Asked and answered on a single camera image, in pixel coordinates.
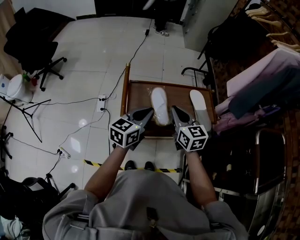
white tile floor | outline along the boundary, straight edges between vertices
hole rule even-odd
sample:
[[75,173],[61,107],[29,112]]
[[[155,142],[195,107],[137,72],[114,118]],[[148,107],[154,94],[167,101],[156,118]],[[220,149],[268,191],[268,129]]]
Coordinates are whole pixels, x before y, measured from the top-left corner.
[[[57,68],[64,76],[60,80],[49,75],[46,91],[37,88],[33,101],[52,99],[55,102],[74,102],[97,98],[109,94],[125,64],[144,39],[150,19],[131,17],[104,17],[70,22],[56,37],[59,43],[54,59],[67,58]],[[198,52],[184,48],[181,26],[168,24],[169,37],[163,37],[150,28],[150,34],[132,60],[130,79],[193,85],[194,73],[182,76],[185,67],[199,67]],[[201,85],[201,75],[197,75]],[[119,116],[123,77],[115,90],[116,98],[110,99],[107,109],[112,119]],[[56,152],[67,135],[82,124],[97,121],[102,116],[96,111],[96,100],[69,105],[40,106],[35,113],[35,129],[42,137],[40,143],[27,125],[22,113],[12,109],[7,119],[7,131],[14,137],[38,148]],[[54,181],[62,190],[71,182],[83,188],[96,167],[86,165],[83,159],[102,163],[108,156],[108,114],[88,127],[70,135],[62,147],[71,155],[61,159],[52,171]],[[8,149],[13,159],[6,160],[10,177],[23,181],[26,177],[45,177],[58,157],[10,139]],[[180,165],[180,151],[176,151],[173,140],[144,139],[135,151],[129,151],[127,160],[138,167],[152,161],[158,168],[176,168]],[[168,174],[178,181],[178,173]]]

tripod stand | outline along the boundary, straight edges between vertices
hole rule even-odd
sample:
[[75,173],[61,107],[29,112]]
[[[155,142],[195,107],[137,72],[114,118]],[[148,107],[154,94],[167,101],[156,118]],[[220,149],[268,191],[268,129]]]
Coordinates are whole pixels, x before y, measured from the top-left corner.
[[[41,102],[41,103],[34,104],[34,105],[30,106],[30,107],[26,107],[26,108],[21,109],[21,108],[19,108],[18,106],[16,106],[16,105],[14,104],[15,101],[13,101],[13,102],[11,103],[11,102],[7,101],[7,100],[5,99],[5,97],[3,97],[3,96],[0,96],[0,98],[1,98],[2,100],[4,100],[5,102],[7,102],[8,104],[10,104],[11,107],[16,108],[16,109],[20,110],[20,111],[23,113],[24,118],[25,118],[26,121],[28,122],[30,128],[32,129],[32,131],[34,132],[34,134],[37,136],[37,138],[39,139],[39,141],[42,143],[42,140],[39,138],[39,136],[37,135],[37,133],[36,133],[35,130],[34,130],[34,124],[33,124],[33,118],[32,118],[32,117],[33,117],[33,114],[34,114],[34,113],[36,112],[36,110],[38,109],[38,107],[41,106],[41,104],[46,103],[46,102],[49,102],[49,101],[51,101],[51,99],[49,99],[49,100],[47,100],[47,101],[44,101],[44,102]],[[33,111],[32,114],[26,112],[27,109],[30,109],[30,108],[35,107],[35,106],[37,106],[37,107],[36,107],[36,109]],[[29,121],[28,121],[26,115],[27,115],[27,116],[30,116],[30,118],[31,118],[31,124],[29,123]]]

white sneaker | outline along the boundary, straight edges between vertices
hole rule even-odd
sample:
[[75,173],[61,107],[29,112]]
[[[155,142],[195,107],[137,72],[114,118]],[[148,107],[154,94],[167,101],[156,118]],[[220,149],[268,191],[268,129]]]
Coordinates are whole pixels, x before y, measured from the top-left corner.
[[164,37],[168,37],[168,36],[170,36],[170,34],[166,31],[166,30],[161,30],[161,31],[155,31],[157,34],[160,34],[160,35],[162,35],[162,36],[164,36]]

wooden board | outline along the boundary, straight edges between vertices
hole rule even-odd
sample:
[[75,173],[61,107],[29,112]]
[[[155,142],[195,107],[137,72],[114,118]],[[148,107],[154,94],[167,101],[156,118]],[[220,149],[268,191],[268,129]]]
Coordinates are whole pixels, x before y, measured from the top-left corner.
[[[216,114],[213,107],[210,90],[164,82],[129,81],[126,112],[141,107],[152,107],[150,94],[151,91],[156,87],[161,87],[165,90],[169,110],[173,105],[176,105],[190,113],[193,117],[195,117],[195,112],[191,99],[189,97],[189,93],[191,90],[200,91],[204,96],[210,120],[212,124],[216,123]],[[171,137],[174,132],[175,131],[173,125],[159,127],[155,124],[154,119],[152,119],[152,121],[146,127],[145,136]]]

black pants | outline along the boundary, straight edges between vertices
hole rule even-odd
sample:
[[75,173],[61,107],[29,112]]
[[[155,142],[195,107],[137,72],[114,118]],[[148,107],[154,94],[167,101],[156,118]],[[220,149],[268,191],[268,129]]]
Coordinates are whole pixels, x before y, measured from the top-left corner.
[[155,2],[155,25],[157,31],[165,29],[165,24],[170,18],[172,3],[166,0],[156,0]]

